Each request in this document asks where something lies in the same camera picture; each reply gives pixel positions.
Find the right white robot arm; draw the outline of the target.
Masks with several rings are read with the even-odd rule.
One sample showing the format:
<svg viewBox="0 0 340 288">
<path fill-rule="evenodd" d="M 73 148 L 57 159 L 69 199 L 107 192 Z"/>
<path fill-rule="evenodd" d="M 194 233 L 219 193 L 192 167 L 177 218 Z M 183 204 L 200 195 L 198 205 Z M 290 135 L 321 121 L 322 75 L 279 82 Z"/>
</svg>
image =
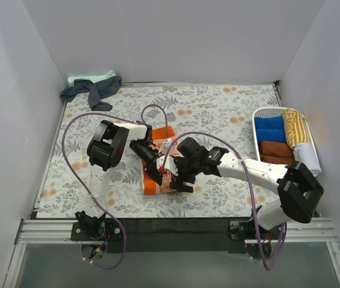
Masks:
<svg viewBox="0 0 340 288">
<path fill-rule="evenodd" d="M 191 137 L 181 141 L 177 150 L 177 157 L 164 156 L 158 170 L 171 173 L 171 187 L 178 192 L 192 192 L 190 185 L 204 174 L 247 181 L 250 188 L 263 187 L 278 196 L 252 212 L 249 231 L 255 238 L 265 237 L 290 220 L 310 223 L 324 193 L 317 178 L 299 161 L 282 165 L 242 159 L 225 148 L 206 149 Z"/>
</svg>

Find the orange peach printed towel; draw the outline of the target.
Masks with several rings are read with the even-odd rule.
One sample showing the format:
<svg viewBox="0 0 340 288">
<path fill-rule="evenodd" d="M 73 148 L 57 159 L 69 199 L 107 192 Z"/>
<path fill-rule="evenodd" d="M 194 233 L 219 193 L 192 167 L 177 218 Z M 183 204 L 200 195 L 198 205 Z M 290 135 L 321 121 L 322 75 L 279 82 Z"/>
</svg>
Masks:
<svg viewBox="0 0 340 288">
<path fill-rule="evenodd" d="M 171 142 L 177 137 L 173 127 L 170 125 L 168 127 L 162 127 L 154 129 L 152 132 L 153 144 L 151 145 L 152 149 L 157 149 L 159 154 L 159 159 L 154 162 L 152 166 L 155 172 L 155 176 L 161 176 L 162 184 L 159 185 L 154 179 L 152 179 L 145 169 L 146 163 L 142 161 L 143 168 L 143 195 L 144 196 L 153 196 L 165 193 L 175 192 L 176 190 L 170 188 L 171 183 L 171 173 L 169 170 L 166 170 L 165 173 L 160 173 L 160 167 L 163 165 L 162 157 L 165 156 L 168 147 Z"/>
</svg>

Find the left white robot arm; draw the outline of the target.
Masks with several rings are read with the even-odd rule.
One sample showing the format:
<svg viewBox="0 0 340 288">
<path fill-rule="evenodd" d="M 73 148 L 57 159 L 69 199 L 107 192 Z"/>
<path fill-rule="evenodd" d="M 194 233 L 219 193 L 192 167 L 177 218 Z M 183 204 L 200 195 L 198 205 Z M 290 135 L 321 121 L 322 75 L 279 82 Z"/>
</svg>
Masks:
<svg viewBox="0 0 340 288">
<path fill-rule="evenodd" d="M 143 161 L 143 170 L 148 177 L 157 185 L 163 183 L 163 175 L 157 166 L 160 156 L 158 150 L 154 149 L 152 127 L 141 123 L 114 124 L 101 121 L 87 148 L 91 195 L 83 211 L 76 212 L 81 231 L 93 240 L 101 239 L 105 234 L 103 221 L 106 213 L 97 202 L 104 200 L 112 169 L 121 161 L 126 144 Z"/>
</svg>

